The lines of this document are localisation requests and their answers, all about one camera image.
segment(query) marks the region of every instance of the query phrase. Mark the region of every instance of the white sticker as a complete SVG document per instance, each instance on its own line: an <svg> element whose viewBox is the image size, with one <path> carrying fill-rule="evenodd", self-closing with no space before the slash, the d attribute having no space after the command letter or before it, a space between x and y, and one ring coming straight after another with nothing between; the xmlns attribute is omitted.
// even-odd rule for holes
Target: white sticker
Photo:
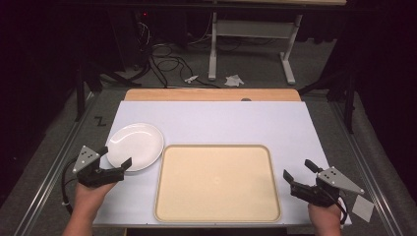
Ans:
<svg viewBox="0 0 417 236"><path fill-rule="evenodd" d="M358 195L352 212L359 217L366 220L368 223L371 220L372 211L374 210L374 204Z"/></svg>

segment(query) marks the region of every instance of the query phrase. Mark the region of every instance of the white table leg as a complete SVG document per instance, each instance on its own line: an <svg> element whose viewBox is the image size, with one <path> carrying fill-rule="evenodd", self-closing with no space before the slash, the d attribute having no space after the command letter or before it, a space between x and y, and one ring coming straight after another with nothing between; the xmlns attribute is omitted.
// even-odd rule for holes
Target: white table leg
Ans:
<svg viewBox="0 0 417 236"><path fill-rule="evenodd" d="M302 15L297 15L294 23L294 27L292 29L291 35L288 38L288 46L285 52L280 53L280 59L282 63L282 67L284 68L284 73L287 82L290 85L295 85L294 75L292 74L291 66L289 65L289 55L291 53L292 47L295 42L295 37L297 36L298 29L300 28L301 19L303 18Z"/></svg>
<svg viewBox="0 0 417 236"><path fill-rule="evenodd" d="M212 13L212 24L211 24L211 52L209 55L208 64L208 80L215 81L215 72L217 66L217 51L216 51L216 40L217 40L217 13Z"/></svg>

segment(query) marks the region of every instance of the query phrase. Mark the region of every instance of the ceramic plate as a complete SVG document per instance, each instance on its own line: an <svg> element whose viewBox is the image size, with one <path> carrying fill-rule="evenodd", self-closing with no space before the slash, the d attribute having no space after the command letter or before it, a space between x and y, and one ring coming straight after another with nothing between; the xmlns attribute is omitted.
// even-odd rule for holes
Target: ceramic plate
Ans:
<svg viewBox="0 0 417 236"><path fill-rule="evenodd" d="M127 171L137 171L153 164L163 150L163 136L156 127L138 123L126 126L114 134L107 144L107 159L114 167L132 157Z"/></svg>

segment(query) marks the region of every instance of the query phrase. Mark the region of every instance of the white tabletop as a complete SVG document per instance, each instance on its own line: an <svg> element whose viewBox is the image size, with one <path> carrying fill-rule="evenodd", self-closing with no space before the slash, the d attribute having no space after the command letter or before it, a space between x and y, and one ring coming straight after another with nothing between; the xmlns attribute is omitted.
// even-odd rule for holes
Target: white tabletop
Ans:
<svg viewBox="0 0 417 236"><path fill-rule="evenodd" d="M154 125L161 131L166 147L194 144L266 146L271 155L282 210L280 220L271 225L310 224L307 203L290 196L289 184L282 178L283 169L286 169L296 181L314 185L316 175L304 166L305 159L328 168L304 102L122 101L108 140L123 127L135 123ZM144 170L127 172L125 180L107 195L94 225L218 226L191 223L178 225L156 220L154 202L159 166L160 159ZM113 168L106 156L101 159L101 167Z"/></svg>

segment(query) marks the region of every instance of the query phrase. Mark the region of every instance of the human hand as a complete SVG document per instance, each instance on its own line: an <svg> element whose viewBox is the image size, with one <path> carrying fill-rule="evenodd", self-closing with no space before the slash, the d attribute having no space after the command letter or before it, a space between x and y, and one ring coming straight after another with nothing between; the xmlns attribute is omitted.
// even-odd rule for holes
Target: human hand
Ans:
<svg viewBox="0 0 417 236"><path fill-rule="evenodd" d="M112 183L98 188L89 188L77 183L74 213L82 213L88 219L94 220L105 196L115 185L116 183Z"/></svg>
<svg viewBox="0 0 417 236"><path fill-rule="evenodd" d="M104 198L116 183L89 188L80 183L76 187L74 211L64 230L64 236L92 235L92 222Z"/></svg>
<svg viewBox="0 0 417 236"><path fill-rule="evenodd" d="M317 236L339 236L341 211L337 205L329 207L308 205L310 220Z"/></svg>

